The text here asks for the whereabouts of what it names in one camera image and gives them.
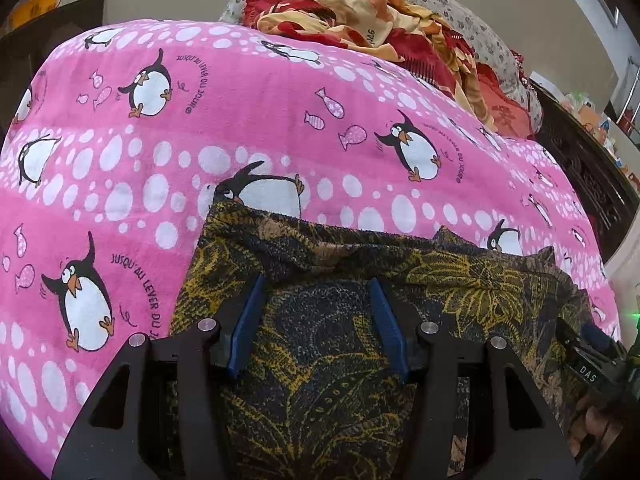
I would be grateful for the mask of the person's right hand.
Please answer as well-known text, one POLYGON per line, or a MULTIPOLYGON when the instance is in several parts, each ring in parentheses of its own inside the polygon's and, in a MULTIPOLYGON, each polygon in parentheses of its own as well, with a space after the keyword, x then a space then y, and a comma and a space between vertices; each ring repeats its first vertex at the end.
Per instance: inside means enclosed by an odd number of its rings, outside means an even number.
POLYGON ((567 444, 576 462, 602 460, 623 430, 622 412, 605 405, 590 393, 577 402, 567 430, 567 444))

